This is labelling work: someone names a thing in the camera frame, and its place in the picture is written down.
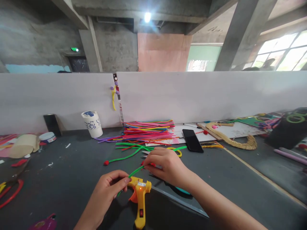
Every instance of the green wall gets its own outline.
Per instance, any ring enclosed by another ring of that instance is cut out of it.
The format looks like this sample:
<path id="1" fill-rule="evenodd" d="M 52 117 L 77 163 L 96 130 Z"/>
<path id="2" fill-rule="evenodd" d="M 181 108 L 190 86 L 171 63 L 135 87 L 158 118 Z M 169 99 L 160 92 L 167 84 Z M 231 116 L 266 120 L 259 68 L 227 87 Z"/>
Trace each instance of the green wall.
<path id="1" fill-rule="evenodd" d="M 206 71 L 214 71 L 216 61 L 221 52 L 221 46 L 191 46 L 186 70 L 191 60 L 204 60 L 207 62 Z"/>

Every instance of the ceiling light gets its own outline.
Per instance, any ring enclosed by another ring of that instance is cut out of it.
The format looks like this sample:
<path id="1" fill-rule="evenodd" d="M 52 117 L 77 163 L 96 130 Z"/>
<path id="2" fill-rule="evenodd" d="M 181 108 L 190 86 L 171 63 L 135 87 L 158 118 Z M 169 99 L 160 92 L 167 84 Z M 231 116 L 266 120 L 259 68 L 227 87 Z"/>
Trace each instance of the ceiling light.
<path id="1" fill-rule="evenodd" d="M 145 13 L 145 17 L 144 17 L 144 21 L 145 21 L 146 23 L 149 23 L 150 18 L 151 18 L 151 13 L 146 12 L 146 13 Z"/>

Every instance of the red pom pom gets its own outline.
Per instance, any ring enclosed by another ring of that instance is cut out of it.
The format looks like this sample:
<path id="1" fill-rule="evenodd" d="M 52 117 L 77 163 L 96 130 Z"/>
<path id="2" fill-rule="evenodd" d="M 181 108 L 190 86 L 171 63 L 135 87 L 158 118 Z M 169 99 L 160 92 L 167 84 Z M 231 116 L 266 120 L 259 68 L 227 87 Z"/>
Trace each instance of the red pom pom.
<path id="1" fill-rule="evenodd" d="M 298 145 L 301 149 L 307 149 L 307 145 L 305 145 L 305 144 L 299 144 Z"/>

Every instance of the red scissors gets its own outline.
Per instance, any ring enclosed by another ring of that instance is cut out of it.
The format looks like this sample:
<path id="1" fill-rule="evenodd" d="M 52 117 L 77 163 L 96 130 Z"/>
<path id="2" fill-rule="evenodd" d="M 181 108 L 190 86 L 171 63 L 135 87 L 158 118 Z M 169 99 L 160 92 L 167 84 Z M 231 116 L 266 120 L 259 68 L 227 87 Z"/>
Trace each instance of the red scissors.
<path id="1" fill-rule="evenodd" d="M 28 162 L 29 162 L 30 159 L 27 160 L 26 163 L 24 163 L 19 172 L 17 174 L 15 174 L 14 176 L 12 176 L 12 178 L 7 181 L 7 182 L 3 182 L 2 184 L 0 184 L 0 199 L 8 193 L 8 191 L 15 185 L 15 184 L 18 184 L 18 188 L 17 190 L 14 192 L 14 194 L 8 198 L 3 204 L 0 205 L 0 209 L 3 208 L 5 205 L 7 205 L 9 202 L 11 202 L 12 199 L 15 198 L 15 196 L 20 192 L 22 186 L 23 186 L 23 180 L 21 179 L 18 179 L 19 175 L 25 170 Z"/>

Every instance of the red switch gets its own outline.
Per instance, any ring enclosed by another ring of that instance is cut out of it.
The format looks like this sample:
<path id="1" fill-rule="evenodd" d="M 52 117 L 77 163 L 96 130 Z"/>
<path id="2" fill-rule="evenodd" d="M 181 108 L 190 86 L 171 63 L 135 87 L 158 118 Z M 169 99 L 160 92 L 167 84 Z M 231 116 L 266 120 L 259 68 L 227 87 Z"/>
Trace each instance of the red switch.
<path id="1" fill-rule="evenodd" d="M 144 214 L 143 214 L 143 209 L 140 209 L 140 218 L 143 218 Z"/>

